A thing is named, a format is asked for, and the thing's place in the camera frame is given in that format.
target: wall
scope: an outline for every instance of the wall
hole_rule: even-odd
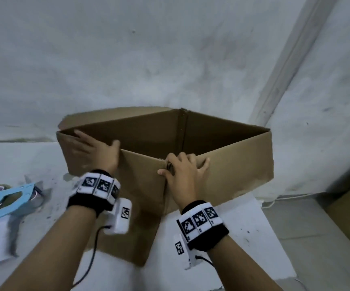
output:
[[[350,0],[339,0],[272,115],[275,179],[254,191],[325,191],[350,168]]]
[[[0,0],[0,141],[116,106],[246,122],[305,1]]]

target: forearm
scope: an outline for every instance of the forearm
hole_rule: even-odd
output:
[[[225,290],[282,291],[228,235],[208,251]]]
[[[95,219],[94,210],[70,206],[0,291],[70,290]]]

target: left hand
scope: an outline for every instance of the left hand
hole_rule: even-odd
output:
[[[84,132],[79,130],[74,130],[74,132],[80,139],[71,139],[74,145],[73,153],[89,157],[91,161],[90,169],[104,170],[112,175],[118,167],[120,141],[114,140],[112,145],[109,146]]]

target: black cable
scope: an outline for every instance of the black cable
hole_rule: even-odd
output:
[[[195,258],[196,259],[203,259],[204,261],[208,262],[209,264],[211,264],[214,267],[214,264],[210,260],[204,258],[203,256],[196,255]]]
[[[89,273],[90,269],[92,268],[94,257],[95,257],[95,251],[97,250],[98,235],[100,234],[100,230],[102,230],[102,229],[110,229],[110,228],[111,228],[111,226],[102,226],[102,227],[98,228],[97,232],[95,233],[93,254],[92,254],[92,258],[91,258],[90,263],[89,263],[89,267],[87,268],[87,270],[86,270],[85,274],[82,276],[82,278],[80,278],[77,283],[73,284],[73,286],[71,287],[72,289],[75,286],[77,286],[79,283],[81,283],[83,281],[83,279],[86,278],[87,274]]]

